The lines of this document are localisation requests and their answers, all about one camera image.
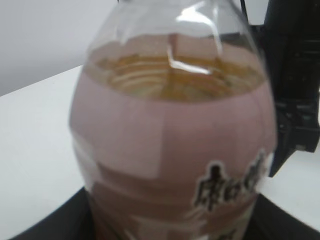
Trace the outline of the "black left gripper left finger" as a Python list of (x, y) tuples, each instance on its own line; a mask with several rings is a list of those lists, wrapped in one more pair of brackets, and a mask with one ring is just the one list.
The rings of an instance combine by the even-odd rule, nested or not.
[(81, 188), (66, 203), (13, 240), (95, 240), (87, 193)]

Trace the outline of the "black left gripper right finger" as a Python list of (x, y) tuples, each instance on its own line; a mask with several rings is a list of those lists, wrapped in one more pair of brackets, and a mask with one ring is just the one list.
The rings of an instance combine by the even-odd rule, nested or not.
[(259, 195), (246, 240), (320, 240), (320, 233)]

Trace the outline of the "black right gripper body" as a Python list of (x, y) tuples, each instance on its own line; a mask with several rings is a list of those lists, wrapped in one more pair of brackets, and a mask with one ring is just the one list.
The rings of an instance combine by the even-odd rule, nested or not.
[(320, 3), (270, 0), (264, 23), (251, 29), (263, 50), (274, 96), (274, 176), (294, 152), (313, 153), (320, 140)]

